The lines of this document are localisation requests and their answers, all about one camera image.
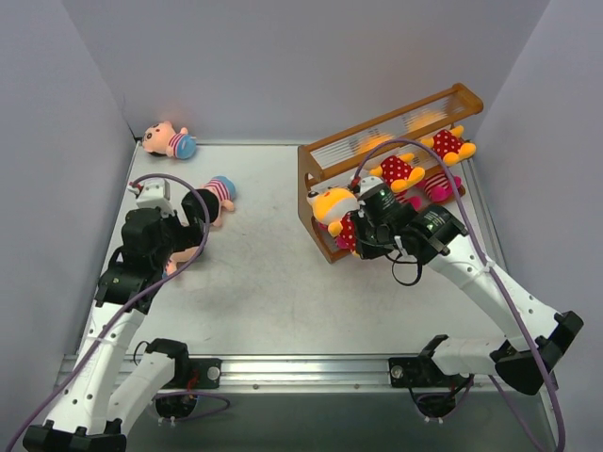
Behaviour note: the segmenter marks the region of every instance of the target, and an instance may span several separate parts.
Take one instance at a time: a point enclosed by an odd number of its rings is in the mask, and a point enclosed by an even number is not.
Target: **gray floor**
[[[232,395],[233,406],[201,421],[159,427],[146,413],[128,451],[532,451],[498,393],[469,396],[443,425],[425,424],[399,395]],[[540,398],[513,394],[534,434],[552,450]],[[198,410],[213,406],[207,401]]]

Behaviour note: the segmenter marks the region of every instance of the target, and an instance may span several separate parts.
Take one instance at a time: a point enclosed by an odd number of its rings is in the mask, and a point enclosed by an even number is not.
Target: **yellow plush toy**
[[[335,238],[336,245],[357,255],[356,236],[350,212],[358,210],[360,204],[353,193],[343,187],[331,187],[323,193],[311,191],[307,200],[312,206],[312,213],[318,225]]]

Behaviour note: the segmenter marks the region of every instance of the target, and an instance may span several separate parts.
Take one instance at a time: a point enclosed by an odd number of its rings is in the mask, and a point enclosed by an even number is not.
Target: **screw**
[[[401,365],[395,365],[392,367],[392,370],[390,370],[389,373],[394,379],[400,379],[402,375],[404,375],[404,370],[402,369]]]
[[[220,370],[215,365],[212,365],[207,369],[207,377],[212,380],[218,379],[220,377]]]

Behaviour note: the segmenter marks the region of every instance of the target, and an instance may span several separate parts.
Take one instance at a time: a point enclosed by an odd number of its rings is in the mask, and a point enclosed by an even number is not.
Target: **black bracket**
[[[197,382],[190,389],[218,389],[222,372],[222,360],[218,358],[195,358],[190,360]]]
[[[449,388],[463,383],[461,375],[444,375],[432,360],[433,351],[446,339],[448,337],[444,334],[435,336],[418,355],[387,360],[392,387]]]

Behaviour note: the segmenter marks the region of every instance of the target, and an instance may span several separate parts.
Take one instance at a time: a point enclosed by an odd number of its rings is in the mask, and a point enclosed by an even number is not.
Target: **pink doll face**
[[[155,124],[144,132],[142,148],[147,153],[159,153],[163,155],[168,149],[170,138],[173,137],[175,133],[176,132],[173,130],[171,122],[169,121]]]

